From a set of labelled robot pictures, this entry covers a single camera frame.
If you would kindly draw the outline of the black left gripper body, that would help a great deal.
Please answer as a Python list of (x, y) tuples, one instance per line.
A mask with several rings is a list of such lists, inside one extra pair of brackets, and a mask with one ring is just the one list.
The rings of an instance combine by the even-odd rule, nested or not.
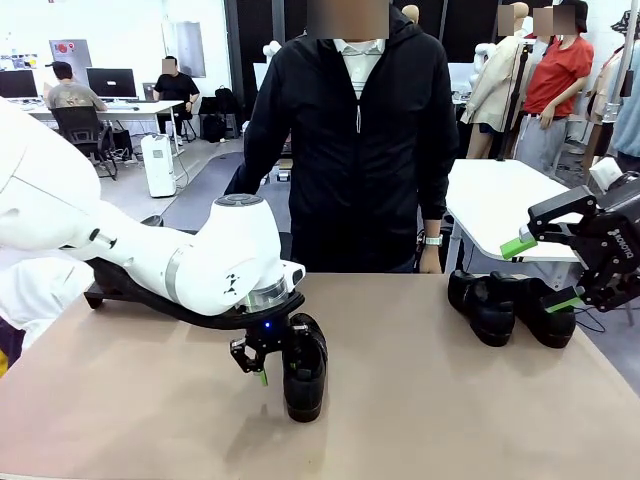
[(281, 351), (288, 344), (290, 335), (289, 319), (272, 319), (247, 329), (245, 341), (256, 353), (273, 353)]

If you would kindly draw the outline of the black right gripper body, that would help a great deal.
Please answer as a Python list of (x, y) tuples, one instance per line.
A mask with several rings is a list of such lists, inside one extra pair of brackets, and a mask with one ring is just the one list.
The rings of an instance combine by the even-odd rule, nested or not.
[(584, 220), (589, 243), (579, 281), (583, 301), (608, 312), (639, 296), (639, 174), (622, 174)]

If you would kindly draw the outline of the person's left hand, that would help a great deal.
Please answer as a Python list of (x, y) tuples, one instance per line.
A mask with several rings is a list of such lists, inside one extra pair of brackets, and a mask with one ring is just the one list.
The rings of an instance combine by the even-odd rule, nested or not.
[(419, 261), (419, 272), (421, 274), (441, 274), (442, 266), (439, 258), (439, 247), (436, 245), (426, 245)]

